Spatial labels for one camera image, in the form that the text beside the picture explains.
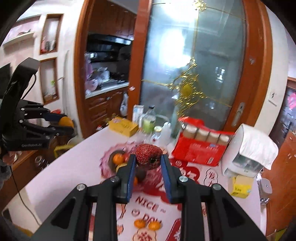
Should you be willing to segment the yellow round pear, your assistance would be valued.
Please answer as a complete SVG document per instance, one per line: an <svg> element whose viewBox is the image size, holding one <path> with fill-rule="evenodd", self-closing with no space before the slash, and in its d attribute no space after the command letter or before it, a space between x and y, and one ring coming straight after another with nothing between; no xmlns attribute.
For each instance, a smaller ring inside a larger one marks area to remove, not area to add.
<svg viewBox="0 0 296 241"><path fill-rule="evenodd" d="M118 166L116 166L115 172L117 173L118 170L119 170L119 168L121 168L121 167L125 167L126 165L127 165L126 162L119 164Z"/></svg>

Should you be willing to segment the printed pink table cover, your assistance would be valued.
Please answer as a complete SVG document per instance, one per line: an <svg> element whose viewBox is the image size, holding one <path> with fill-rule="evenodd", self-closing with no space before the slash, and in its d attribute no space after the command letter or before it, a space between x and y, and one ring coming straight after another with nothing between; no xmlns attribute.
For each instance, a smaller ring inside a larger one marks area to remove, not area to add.
<svg viewBox="0 0 296 241"><path fill-rule="evenodd" d="M126 142L133 141L105 128L58 157L27 185L29 200L42 219L32 240L181 240L182 206L167 199L161 162L135 187L135 154L115 175L102 177L104 153ZM172 152L162 155L197 184L220 184L228 192L221 167L180 161ZM231 197L257 225L259 192L252 191L246 199ZM137 219L146 227L136 228ZM149 230L151 221L161 222L162 228Z"/></svg>

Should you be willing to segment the frosted glass door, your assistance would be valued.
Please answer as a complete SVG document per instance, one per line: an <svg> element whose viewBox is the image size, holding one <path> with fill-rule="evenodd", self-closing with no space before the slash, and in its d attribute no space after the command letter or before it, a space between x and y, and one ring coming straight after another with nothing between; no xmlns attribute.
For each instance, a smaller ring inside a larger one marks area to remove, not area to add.
<svg viewBox="0 0 296 241"><path fill-rule="evenodd" d="M140 104L173 126L189 116L224 128L245 50L242 1L153 1Z"/></svg>

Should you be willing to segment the white countertop appliance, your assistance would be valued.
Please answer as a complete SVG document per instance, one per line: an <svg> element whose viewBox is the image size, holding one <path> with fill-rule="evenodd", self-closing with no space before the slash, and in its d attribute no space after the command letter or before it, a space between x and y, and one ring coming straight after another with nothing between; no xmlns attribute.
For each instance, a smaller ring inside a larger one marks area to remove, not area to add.
<svg viewBox="0 0 296 241"><path fill-rule="evenodd" d="M254 134L256 129L252 126L241 124L235 132L231 141L221 159L222 174L226 177L236 177L238 175L254 178L263 168L263 166L250 158L249 144L251 134Z"/></svg>

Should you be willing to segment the red apple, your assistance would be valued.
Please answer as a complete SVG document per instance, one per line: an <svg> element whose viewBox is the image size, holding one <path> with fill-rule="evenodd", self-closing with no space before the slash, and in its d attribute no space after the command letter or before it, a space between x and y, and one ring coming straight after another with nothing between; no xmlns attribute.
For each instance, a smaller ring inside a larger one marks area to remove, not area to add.
<svg viewBox="0 0 296 241"><path fill-rule="evenodd" d="M127 162L129 161L129 159L130 159L130 153L125 153L125 154L123 155L123 157L124 157L124 159L125 159L125 163L127 163Z"/></svg>

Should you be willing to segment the dark green avocado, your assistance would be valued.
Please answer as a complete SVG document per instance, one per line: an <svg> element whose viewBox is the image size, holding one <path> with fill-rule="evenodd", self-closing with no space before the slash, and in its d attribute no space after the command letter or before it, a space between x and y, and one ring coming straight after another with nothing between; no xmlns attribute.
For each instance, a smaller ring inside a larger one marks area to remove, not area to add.
<svg viewBox="0 0 296 241"><path fill-rule="evenodd" d="M135 177L138 183L142 183L147 176L147 168L144 166L137 166L135 171Z"/></svg>

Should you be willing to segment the orange left of avocado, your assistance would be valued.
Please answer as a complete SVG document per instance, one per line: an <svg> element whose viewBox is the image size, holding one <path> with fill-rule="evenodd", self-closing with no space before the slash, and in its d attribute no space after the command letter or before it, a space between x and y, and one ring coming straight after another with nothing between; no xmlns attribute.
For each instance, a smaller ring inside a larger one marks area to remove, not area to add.
<svg viewBox="0 0 296 241"><path fill-rule="evenodd" d="M145 228L146 222L143 219L137 219L134 221L134 226L138 229Z"/></svg>

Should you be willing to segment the small glass jar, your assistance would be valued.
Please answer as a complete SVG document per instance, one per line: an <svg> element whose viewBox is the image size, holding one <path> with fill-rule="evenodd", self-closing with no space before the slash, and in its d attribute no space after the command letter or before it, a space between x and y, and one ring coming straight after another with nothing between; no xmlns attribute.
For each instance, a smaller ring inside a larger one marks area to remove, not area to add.
<svg viewBox="0 0 296 241"><path fill-rule="evenodd" d="M155 126L154 127L154 132L153 132L153 135L152 135L152 141L153 142L156 142L159 139L159 137L161 136L161 131L162 131L161 126Z"/></svg>

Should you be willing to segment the yellow flat box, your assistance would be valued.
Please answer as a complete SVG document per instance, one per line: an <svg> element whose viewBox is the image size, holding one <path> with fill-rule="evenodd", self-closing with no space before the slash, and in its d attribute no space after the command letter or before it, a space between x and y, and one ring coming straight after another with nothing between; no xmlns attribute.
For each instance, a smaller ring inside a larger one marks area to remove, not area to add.
<svg viewBox="0 0 296 241"><path fill-rule="evenodd" d="M126 137L131 137L138 131L138 125L136 123L121 117L115 117L110 120L108 126L112 131L120 133Z"/></svg>

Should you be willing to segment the white cloth on appliance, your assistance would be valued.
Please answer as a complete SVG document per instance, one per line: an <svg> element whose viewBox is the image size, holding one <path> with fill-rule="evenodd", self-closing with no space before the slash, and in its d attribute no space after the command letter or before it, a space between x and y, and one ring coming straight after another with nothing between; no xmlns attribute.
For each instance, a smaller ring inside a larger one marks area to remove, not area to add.
<svg viewBox="0 0 296 241"><path fill-rule="evenodd" d="M271 170L273 162L278 156L278 146L266 133L253 126L241 124L240 127L243 131L239 149L240 155L258 162L267 170Z"/></svg>

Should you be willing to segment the white squeeze bottle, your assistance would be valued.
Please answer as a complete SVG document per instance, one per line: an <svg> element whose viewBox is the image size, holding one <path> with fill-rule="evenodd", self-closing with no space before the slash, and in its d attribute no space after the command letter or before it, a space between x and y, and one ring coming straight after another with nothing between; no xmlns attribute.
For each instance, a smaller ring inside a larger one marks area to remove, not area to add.
<svg viewBox="0 0 296 241"><path fill-rule="evenodd" d="M165 122L162 127L161 135L159 137L159 145L161 147L167 146L170 142L170 138L171 138L171 123Z"/></svg>

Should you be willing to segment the small red bumpy fruit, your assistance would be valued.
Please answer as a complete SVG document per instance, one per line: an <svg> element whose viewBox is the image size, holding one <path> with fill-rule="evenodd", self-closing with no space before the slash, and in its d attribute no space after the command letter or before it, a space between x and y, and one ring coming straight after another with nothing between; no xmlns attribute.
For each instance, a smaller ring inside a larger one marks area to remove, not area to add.
<svg viewBox="0 0 296 241"><path fill-rule="evenodd" d="M145 170L158 168L162 154L163 150L152 144L140 144L135 149L137 165Z"/></svg>

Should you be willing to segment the clear bottle green label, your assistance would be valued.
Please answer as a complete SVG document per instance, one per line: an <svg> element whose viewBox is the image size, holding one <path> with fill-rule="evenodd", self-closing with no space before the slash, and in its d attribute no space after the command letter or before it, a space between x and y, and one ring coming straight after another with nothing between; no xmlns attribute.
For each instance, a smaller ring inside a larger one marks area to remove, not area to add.
<svg viewBox="0 0 296 241"><path fill-rule="evenodd" d="M149 106L148 111L142 118L142 130L146 134L151 134L154 130L154 125L156 122L156 112L154 105Z"/></svg>

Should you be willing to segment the small orange by banana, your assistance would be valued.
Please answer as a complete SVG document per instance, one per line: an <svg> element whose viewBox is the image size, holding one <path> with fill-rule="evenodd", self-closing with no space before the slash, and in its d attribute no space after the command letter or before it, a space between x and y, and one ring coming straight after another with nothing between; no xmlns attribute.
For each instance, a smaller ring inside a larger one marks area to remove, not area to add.
<svg viewBox="0 0 296 241"><path fill-rule="evenodd" d="M125 159L123 157L122 153L116 153L113 158L112 158L112 162L114 163L114 165L118 166L121 163L125 162Z"/></svg>

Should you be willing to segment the orange below apple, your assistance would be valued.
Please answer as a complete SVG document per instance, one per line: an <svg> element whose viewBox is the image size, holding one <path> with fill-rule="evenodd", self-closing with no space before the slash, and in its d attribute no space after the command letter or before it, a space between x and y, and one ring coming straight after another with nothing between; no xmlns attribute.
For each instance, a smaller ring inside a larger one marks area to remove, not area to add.
<svg viewBox="0 0 296 241"><path fill-rule="evenodd" d="M64 116L58 121L58 126L74 128L74 123L69 117Z"/></svg>

